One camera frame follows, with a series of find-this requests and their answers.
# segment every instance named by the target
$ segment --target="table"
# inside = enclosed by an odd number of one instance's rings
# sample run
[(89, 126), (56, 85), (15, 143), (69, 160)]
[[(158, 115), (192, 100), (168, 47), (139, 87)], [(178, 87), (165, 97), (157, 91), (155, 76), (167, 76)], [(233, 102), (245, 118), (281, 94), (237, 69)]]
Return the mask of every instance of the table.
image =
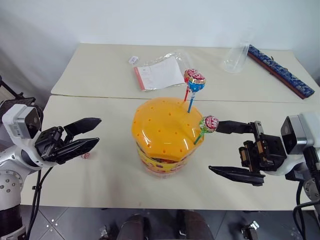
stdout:
[(288, 68), (315, 90), (307, 99), (300, 99), (282, 82), (248, 57), (241, 73), (231, 74), (220, 63), (227, 48), (136, 46), (80, 43), (61, 78), (53, 87), (54, 95), (152, 99), (155, 97), (184, 97), (186, 87), (175, 86), (154, 91), (140, 91), (131, 56), (138, 56), (138, 65), (154, 60), (177, 49), (190, 55), (193, 66), (207, 78), (197, 100), (252, 101), (282, 103), (320, 103), (320, 88), (289, 50), (262, 50)]
[[(207, 210), (292, 210), (298, 183), (267, 175), (262, 187), (232, 182), (208, 166), (241, 167), (238, 148), (251, 134), (205, 136), (189, 163), (166, 179), (149, 175), (140, 163), (131, 124), (145, 99), (51, 96), (44, 110), (43, 129), (65, 126), (85, 117), (101, 118), (95, 130), (79, 138), (99, 137), (89, 159), (77, 157), (57, 165), (46, 178), (41, 205), (99, 208), (155, 208)], [(204, 115), (221, 121), (262, 121), (266, 134), (280, 135), (285, 117), (319, 110), (304, 103), (196, 101)], [(22, 190), (22, 204), (31, 204), (37, 174)], [(308, 201), (302, 194), (301, 202)]]

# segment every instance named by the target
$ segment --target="small candy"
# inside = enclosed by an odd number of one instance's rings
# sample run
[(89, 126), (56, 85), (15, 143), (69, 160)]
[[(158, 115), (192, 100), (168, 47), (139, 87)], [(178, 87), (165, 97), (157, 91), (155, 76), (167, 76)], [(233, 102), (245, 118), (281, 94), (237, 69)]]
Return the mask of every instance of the small candy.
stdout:
[(201, 132), (200, 132), (199, 136), (196, 138), (196, 140), (194, 141), (194, 145), (197, 144), (199, 139), (201, 137), (203, 137), (204, 134), (213, 133), (217, 129), (218, 124), (219, 124), (219, 120), (214, 116), (203, 117), (199, 123), (199, 127), (201, 129)]
[(188, 69), (184, 72), (184, 81), (187, 80), (188, 88), (191, 90), (191, 100), (188, 108), (188, 113), (190, 113), (192, 103), (195, 99), (196, 92), (200, 91), (205, 87), (206, 84), (206, 78), (199, 73), (196, 69)]
[(88, 159), (89, 157), (90, 157), (90, 153), (89, 152), (81, 155), (81, 158), (83, 158), (83, 159)]

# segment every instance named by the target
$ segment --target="yellow container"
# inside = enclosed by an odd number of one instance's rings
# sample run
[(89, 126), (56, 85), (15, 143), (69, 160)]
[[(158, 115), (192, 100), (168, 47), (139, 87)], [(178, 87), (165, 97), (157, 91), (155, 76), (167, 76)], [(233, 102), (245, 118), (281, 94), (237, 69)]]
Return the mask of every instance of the yellow container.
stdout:
[(175, 97), (158, 97), (139, 106), (132, 123), (137, 151), (148, 172), (166, 177), (180, 170), (199, 147), (194, 141), (201, 130), (201, 113), (189, 102)]

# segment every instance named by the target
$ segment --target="floor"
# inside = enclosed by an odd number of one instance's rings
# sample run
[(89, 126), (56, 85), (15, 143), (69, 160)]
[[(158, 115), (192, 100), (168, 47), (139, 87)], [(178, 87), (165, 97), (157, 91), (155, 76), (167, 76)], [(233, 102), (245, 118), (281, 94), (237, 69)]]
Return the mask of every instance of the floor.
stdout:
[[(22, 205), (23, 223), (28, 227), (31, 206)], [(257, 221), (259, 240), (301, 240), (291, 211), (225, 211), (198, 210), (215, 240), (244, 239), (241, 226)], [(174, 239), (176, 210), (82, 208), (41, 206), (31, 231), (32, 240), (98, 240), (104, 226), (116, 224), (119, 228), (133, 214), (148, 217), (152, 226), (152, 239)], [(320, 239), (320, 228), (313, 211), (305, 211), (308, 240)]]

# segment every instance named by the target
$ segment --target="wall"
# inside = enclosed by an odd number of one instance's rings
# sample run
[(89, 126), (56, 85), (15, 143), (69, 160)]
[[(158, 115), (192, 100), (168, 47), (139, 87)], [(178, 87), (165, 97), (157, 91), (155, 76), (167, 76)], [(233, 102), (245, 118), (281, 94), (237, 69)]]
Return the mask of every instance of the wall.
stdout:
[(319, 0), (0, 0), (0, 74), (45, 103), (78, 42), (228, 47), (251, 27), (316, 79), (319, 15)]

